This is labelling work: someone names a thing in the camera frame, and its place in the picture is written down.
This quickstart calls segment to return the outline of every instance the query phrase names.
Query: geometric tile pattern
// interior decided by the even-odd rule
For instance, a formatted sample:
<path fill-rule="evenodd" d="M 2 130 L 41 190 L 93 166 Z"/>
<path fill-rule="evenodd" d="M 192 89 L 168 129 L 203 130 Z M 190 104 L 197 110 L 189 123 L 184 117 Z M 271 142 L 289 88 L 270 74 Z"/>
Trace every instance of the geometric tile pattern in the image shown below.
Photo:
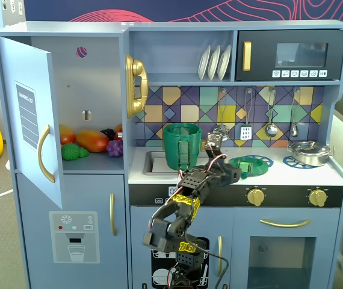
<path fill-rule="evenodd" d="M 230 129 L 230 140 L 223 142 L 224 147 L 282 148 L 293 141 L 317 140 L 324 87 L 301 87 L 301 97 L 295 96 L 299 136 L 294 139 L 289 134 L 293 87 L 276 87 L 274 107 L 269 87 L 252 87 L 252 97 L 248 95 L 246 100 L 245 87 L 224 88 L 226 93 L 219 87 L 149 87 L 144 111 L 132 118 L 137 146 L 162 146 L 163 129 L 170 123 L 194 123 L 202 128 L 205 137 L 221 120 Z M 274 138 L 265 134 L 271 110 L 272 122 L 278 128 Z M 240 140 L 240 133 L 248 111 L 253 134 L 251 140 L 245 141 Z"/>

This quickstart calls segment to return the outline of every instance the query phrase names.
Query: green cup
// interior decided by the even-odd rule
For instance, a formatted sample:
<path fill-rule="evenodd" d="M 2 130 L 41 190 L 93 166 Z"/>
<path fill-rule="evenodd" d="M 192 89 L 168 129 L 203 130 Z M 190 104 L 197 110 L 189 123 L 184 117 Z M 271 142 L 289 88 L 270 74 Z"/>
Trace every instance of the green cup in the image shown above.
<path fill-rule="evenodd" d="M 164 128 L 166 162 L 173 170 L 189 170 L 197 164 L 202 130 L 192 123 L 173 123 Z"/>

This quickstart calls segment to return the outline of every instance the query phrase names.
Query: toy kitchen cabinet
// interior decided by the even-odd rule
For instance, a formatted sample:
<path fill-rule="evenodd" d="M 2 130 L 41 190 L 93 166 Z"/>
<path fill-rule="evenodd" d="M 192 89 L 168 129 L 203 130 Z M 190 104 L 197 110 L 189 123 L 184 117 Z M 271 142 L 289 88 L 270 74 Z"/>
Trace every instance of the toy kitchen cabinet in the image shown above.
<path fill-rule="evenodd" d="M 222 79 L 198 76 L 208 45 L 231 47 Z M 343 22 L 24 22 L 0 30 L 0 94 L 28 288 L 165 287 L 174 256 L 143 247 L 142 238 L 176 174 L 152 171 L 162 149 L 136 145 L 133 116 L 154 87 L 178 85 L 322 87 L 315 140 L 329 144 L 343 89 Z M 77 132 L 120 123 L 122 157 L 62 160 L 59 124 Z M 271 167 L 213 192 L 189 228 L 230 261 L 220 285 L 331 289 L 343 170 L 332 157 L 297 170 L 286 148 L 224 149 L 228 158 L 263 155 Z M 206 256 L 198 288 L 213 288 L 224 268 Z"/>

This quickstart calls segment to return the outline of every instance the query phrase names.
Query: black robot bracket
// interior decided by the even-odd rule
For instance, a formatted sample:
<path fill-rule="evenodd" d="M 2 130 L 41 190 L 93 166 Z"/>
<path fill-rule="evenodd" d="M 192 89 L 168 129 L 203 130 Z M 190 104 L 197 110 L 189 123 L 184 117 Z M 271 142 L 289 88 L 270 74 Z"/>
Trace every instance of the black robot bracket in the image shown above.
<path fill-rule="evenodd" d="M 182 173 L 178 190 L 153 215 L 149 231 L 143 244 L 152 249 L 170 253 L 176 252 L 176 270 L 171 274 L 168 287 L 194 288 L 200 279 L 200 268 L 204 261 L 205 241 L 186 233 L 194 220 L 200 204 L 205 201 L 214 187 L 223 187 L 239 180 L 239 170 L 225 163 L 226 155 L 220 151 L 222 135 L 209 133 L 205 151 L 209 161 L 204 166 L 196 166 Z M 176 215 L 176 220 L 165 219 Z"/>

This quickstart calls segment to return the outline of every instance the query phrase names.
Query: toy kitchen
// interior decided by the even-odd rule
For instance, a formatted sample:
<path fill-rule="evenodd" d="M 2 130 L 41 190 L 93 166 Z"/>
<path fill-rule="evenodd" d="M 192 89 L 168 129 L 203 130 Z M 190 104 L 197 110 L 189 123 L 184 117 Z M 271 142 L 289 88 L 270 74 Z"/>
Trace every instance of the toy kitchen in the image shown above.
<path fill-rule="evenodd" d="M 1 29 L 27 287 L 331 289 L 342 92 L 337 20 Z"/>

